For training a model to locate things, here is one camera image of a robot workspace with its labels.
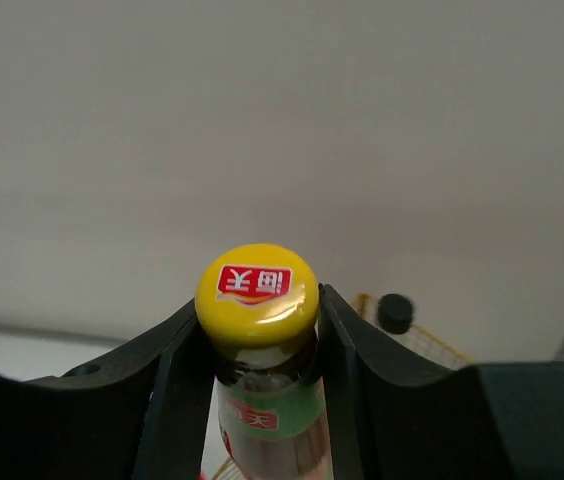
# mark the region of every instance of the red logo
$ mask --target red logo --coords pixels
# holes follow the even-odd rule
[[[278,429],[278,416],[274,411],[258,410],[228,395],[225,401],[231,415],[240,422],[260,430]]]
[[[243,305],[283,297],[291,288],[290,268],[225,265],[218,279],[218,300],[227,298]]]

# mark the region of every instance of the green label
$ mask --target green label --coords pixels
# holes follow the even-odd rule
[[[218,397],[220,423],[225,429],[240,428],[270,440],[302,433],[325,408],[322,380],[296,383],[277,392],[249,392],[220,384]]]

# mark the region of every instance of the yellow bottle cap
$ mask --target yellow bottle cap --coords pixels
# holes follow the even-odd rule
[[[230,250],[209,266],[198,284],[195,310],[221,353],[299,348],[314,327],[318,298],[315,274],[299,255],[278,245],[253,244]]]

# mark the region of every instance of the black knob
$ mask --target black knob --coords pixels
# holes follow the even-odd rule
[[[408,332],[413,323],[413,310],[411,300],[397,293],[389,293],[378,302],[378,323],[387,332],[401,335]]]

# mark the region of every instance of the bottle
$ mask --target bottle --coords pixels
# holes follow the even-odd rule
[[[249,480],[331,479],[317,371],[318,284],[277,245],[244,245],[202,276],[195,309],[218,352],[222,437]]]

